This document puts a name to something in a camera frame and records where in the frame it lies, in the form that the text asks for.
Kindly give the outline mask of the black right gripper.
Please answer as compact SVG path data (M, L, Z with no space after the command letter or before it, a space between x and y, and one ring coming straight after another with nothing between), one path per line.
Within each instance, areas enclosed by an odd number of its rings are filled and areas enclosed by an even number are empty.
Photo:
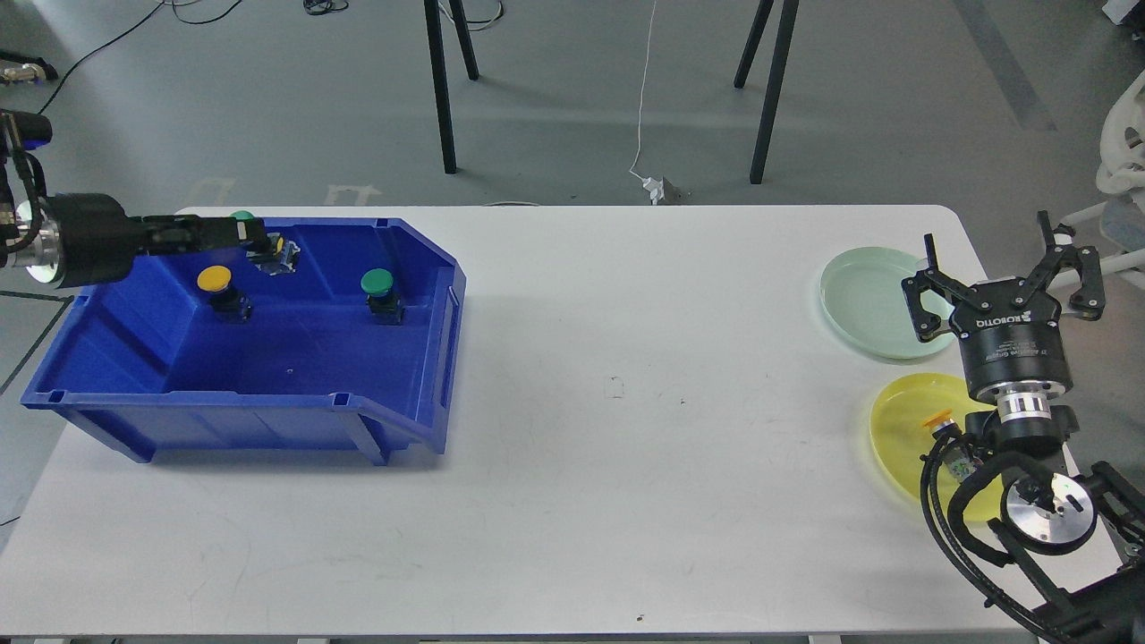
M1042 392L1055 399L1073 388L1058 325L1063 305L1047 294L1060 273L1073 272L1080 280L1067 303L1075 317L1096 321L1105 309L1096 248L1075 245L1075 229L1065 223L1052 227L1045 209L1036 212L1036 223L1044 253L1024 278L969 286L940 269L934 236L924 235L919 269L901 280L917 341L933 341L951 327L969 396L978 403L994 403L1004 390Z

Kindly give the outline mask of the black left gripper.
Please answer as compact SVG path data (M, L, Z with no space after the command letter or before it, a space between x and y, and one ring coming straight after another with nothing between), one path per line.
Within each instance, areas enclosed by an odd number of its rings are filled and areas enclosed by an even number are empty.
M147 228L104 194L48 197L42 211L41 231L54 237L47 243L48 257L33 266L31 276L57 289L123 281L147 245L148 256L274 252L274 241L256 217L148 215Z

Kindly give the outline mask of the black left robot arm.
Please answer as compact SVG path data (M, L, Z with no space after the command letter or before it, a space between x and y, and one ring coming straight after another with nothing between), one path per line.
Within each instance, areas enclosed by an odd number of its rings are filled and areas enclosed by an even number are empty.
M106 194L50 195L33 150L53 134L42 113L3 110L3 268L82 288L123 281L137 257L238 249L267 274L294 272L297 244L256 215L127 215Z

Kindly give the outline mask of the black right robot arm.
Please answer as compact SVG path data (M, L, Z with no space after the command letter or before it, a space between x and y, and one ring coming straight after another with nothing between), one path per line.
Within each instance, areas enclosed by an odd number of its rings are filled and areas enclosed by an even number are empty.
M1077 274L1073 317L1096 321L1106 306L1100 259L1074 243L1074 228L1039 212L1042 260L1026 276L966 285L927 257L901 282L913 333L958 341L968 395L985 405L953 421L925 421L934 443L921 456L919 505L929 533L958 573L997 607L1047 643L1142 643L1142 490L1097 462L1085 474L1051 466L1079 429L1056 402L1073 387L1059 321L1048 293L1056 275ZM1075 553L1101 521L1134 547L1108 576L1077 590L1056 584L1039 557Z

